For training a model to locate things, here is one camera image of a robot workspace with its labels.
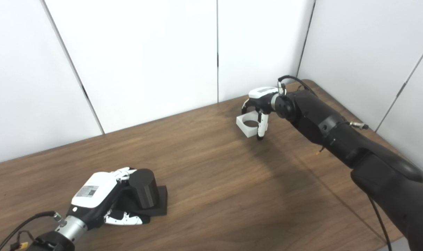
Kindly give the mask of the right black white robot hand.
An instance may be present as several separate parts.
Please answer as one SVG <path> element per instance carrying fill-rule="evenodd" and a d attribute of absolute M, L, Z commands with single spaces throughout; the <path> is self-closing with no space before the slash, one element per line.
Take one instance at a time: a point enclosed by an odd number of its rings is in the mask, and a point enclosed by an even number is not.
<path fill-rule="evenodd" d="M 278 95 L 277 88 L 261 87 L 251 90 L 248 93 L 248 99 L 243 103 L 241 114 L 247 114 L 248 108 L 254 107 L 257 113 L 257 140 L 261 141 L 264 138 L 266 130 L 268 129 L 268 118 L 274 109 L 272 108 L 272 100 Z"/>

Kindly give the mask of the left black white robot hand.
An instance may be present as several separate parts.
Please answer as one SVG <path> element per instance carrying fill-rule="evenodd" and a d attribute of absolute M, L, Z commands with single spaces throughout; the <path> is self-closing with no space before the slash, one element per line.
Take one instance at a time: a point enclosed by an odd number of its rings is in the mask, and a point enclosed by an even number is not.
<path fill-rule="evenodd" d="M 100 228 L 105 223 L 125 226 L 149 224 L 149 216 L 115 208 L 135 172 L 134 168 L 124 167 L 109 173 L 94 173 L 72 198 L 67 216 L 81 220 L 87 230 Z"/>

